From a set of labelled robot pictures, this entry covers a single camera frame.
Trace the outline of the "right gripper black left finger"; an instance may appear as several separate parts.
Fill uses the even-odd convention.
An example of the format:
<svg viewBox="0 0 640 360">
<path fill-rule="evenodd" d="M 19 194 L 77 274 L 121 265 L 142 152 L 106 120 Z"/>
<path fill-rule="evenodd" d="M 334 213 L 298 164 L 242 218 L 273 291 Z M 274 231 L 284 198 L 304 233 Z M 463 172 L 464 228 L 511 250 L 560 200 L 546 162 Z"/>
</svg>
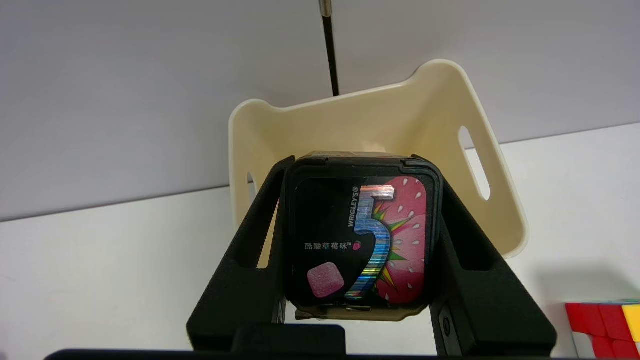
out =
<svg viewBox="0 0 640 360">
<path fill-rule="evenodd" d="M 268 173 L 186 323 L 195 351 L 228 352 L 238 330 L 284 321 L 283 211 L 278 207 L 290 156 Z"/>
</svg>

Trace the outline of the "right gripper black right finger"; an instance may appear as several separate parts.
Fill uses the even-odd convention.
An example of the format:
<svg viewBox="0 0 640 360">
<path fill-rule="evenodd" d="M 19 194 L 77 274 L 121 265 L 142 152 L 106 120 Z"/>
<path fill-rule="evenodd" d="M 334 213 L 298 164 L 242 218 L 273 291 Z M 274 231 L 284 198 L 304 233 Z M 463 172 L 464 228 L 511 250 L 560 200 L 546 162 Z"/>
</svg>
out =
<svg viewBox="0 0 640 360">
<path fill-rule="evenodd" d="M 439 357 L 549 357 L 558 335 L 447 180 L 427 277 Z"/>
</svg>

